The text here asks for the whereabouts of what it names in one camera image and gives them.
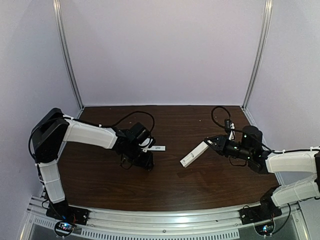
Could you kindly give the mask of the white battery cover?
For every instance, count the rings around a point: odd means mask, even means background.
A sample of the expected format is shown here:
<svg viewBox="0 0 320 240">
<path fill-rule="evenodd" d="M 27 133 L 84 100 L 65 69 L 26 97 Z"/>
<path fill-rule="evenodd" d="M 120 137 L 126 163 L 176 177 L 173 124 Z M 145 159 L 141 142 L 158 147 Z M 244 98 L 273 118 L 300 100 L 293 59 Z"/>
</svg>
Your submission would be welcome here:
<svg viewBox="0 0 320 240">
<path fill-rule="evenodd" d="M 156 151 L 156 152 L 165 152 L 166 146 L 165 145 L 153 145 L 147 149 L 148 151 Z"/>
</svg>

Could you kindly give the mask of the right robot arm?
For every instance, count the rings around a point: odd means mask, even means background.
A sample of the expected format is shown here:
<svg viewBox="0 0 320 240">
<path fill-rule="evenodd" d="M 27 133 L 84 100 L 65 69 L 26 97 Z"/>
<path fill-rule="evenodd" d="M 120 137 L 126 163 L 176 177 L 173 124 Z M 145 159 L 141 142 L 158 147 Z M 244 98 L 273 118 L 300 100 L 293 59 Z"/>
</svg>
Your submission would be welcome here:
<svg viewBox="0 0 320 240">
<path fill-rule="evenodd" d="M 205 138 L 204 142 L 217 154 L 226 158 L 244 160 L 248 167 L 258 174 L 310 173 L 309 177 L 272 190 L 268 198 L 274 206 L 280 207 L 320 197 L 320 150 L 318 148 L 272 151 L 262 143 L 263 133 L 255 126 L 247 125 L 242 130 L 226 127 L 225 130 L 229 133 L 242 133 L 241 141 L 235 142 L 227 135 Z"/>
</svg>

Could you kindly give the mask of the white remote control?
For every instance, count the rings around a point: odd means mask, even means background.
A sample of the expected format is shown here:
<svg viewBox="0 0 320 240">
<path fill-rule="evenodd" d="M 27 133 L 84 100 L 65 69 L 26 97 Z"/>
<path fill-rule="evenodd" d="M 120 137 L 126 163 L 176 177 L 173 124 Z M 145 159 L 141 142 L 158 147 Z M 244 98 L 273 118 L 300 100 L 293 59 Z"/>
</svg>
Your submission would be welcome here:
<svg viewBox="0 0 320 240">
<path fill-rule="evenodd" d="M 197 147 L 195 147 L 190 153 L 188 153 L 181 161 L 181 165 L 186 168 L 192 164 L 198 157 L 200 157 L 209 146 L 202 141 Z"/>
</svg>

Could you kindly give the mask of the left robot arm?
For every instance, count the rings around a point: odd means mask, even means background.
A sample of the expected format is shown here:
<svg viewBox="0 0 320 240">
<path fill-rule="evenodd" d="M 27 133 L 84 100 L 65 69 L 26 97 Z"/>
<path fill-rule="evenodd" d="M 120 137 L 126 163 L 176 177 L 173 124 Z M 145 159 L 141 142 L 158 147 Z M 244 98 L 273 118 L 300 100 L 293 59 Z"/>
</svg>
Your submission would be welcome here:
<svg viewBox="0 0 320 240">
<path fill-rule="evenodd" d="M 32 129 L 28 151 L 50 202 L 59 204 L 66 200 L 58 169 L 62 143 L 81 143 L 112 150 L 124 156 L 131 165 L 151 171 L 155 164 L 149 149 L 155 141 L 151 130 L 140 122 L 129 129 L 119 129 L 117 124 L 93 124 L 53 108 Z"/>
</svg>

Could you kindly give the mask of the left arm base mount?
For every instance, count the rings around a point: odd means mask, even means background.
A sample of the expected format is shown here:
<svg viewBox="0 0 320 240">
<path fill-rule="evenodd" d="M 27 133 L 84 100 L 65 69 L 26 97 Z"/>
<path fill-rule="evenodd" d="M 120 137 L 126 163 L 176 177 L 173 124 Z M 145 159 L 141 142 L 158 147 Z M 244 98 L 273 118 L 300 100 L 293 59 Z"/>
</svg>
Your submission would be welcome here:
<svg viewBox="0 0 320 240">
<path fill-rule="evenodd" d="M 65 199 L 58 203 L 47 200 L 46 216 L 57 220 L 53 231 L 63 240 L 70 236 L 78 226 L 87 224 L 90 211 L 86 208 L 70 206 Z"/>
</svg>

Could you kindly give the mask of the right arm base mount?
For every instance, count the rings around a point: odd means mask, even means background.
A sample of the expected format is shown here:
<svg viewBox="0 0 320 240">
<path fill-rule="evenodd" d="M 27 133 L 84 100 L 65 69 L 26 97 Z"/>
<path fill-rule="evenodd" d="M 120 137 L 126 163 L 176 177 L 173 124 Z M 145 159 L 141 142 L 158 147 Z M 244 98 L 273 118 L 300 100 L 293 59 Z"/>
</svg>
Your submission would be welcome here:
<svg viewBox="0 0 320 240">
<path fill-rule="evenodd" d="M 275 231 L 275 217 L 282 215 L 282 211 L 275 206 L 270 197 L 261 198 L 257 206 L 245 205 L 239 211 L 243 225 L 255 224 L 256 233 L 262 237 L 271 237 Z"/>
</svg>

